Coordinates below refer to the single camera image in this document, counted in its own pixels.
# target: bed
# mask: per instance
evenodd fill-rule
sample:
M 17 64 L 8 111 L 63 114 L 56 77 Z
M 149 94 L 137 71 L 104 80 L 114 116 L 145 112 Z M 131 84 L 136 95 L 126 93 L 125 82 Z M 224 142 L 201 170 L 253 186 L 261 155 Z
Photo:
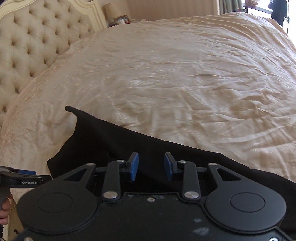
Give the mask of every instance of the bed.
M 0 41 L 0 165 L 49 174 L 75 128 L 70 105 L 296 182 L 296 49 L 274 20 L 230 13 L 106 28 L 96 2 L 7 0 Z M 25 191 L 13 190 L 16 202 Z

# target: blue gripper pad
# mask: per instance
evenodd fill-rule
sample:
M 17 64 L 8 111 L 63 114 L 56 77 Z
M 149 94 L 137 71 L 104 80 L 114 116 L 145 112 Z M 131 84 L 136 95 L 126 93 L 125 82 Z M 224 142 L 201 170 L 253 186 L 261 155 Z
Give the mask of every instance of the blue gripper pad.
M 35 171 L 19 170 L 17 173 L 24 175 L 37 175 Z
M 136 179 L 137 171 L 139 166 L 139 154 L 137 153 L 132 162 L 131 162 L 131 181 L 134 181 Z
M 165 172 L 167 174 L 168 180 L 171 181 L 173 177 L 173 164 L 170 162 L 167 154 L 165 154 L 164 162 L 165 162 Z

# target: curtain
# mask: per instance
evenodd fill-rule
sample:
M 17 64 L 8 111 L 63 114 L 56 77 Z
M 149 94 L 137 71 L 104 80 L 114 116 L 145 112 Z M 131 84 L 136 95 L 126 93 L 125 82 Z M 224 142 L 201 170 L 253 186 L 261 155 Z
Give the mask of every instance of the curtain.
M 241 12 L 242 0 L 219 0 L 220 14 L 229 12 Z

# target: metal screw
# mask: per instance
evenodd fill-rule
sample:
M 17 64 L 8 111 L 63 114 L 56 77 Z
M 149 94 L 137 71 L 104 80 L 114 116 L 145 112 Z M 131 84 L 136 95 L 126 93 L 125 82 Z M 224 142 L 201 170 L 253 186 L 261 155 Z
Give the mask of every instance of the metal screw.
M 153 197 L 149 197 L 149 198 L 147 198 L 147 201 L 148 201 L 148 202 L 154 202 L 154 201 L 155 201 L 155 198 L 153 198 Z
M 196 199 L 198 198 L 200 195 L 195 192 L 195 191 L 189 191 L 189 192 L 185 192 L 184 193 L 184 197 L 188 198 L 188 199 Z
M 118 197 L 118 193 L 113 191 L 108 191 L 103 194 L 103 197 L 106 199 L 115 199 Z

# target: wrinkled bedsheet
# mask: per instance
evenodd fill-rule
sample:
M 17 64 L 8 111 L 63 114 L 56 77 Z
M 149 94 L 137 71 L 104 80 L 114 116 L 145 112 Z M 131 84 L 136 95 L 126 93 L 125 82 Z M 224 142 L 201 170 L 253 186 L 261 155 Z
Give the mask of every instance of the wrinkled bedsheet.
M 163 140 L 296 181 L 296 50 L 243 13 L 119 25 L 83 39 L 9 108 L 0 165 L 48 174 L 70 105 Z M 26 190 L 13 190 L 16 201 Z

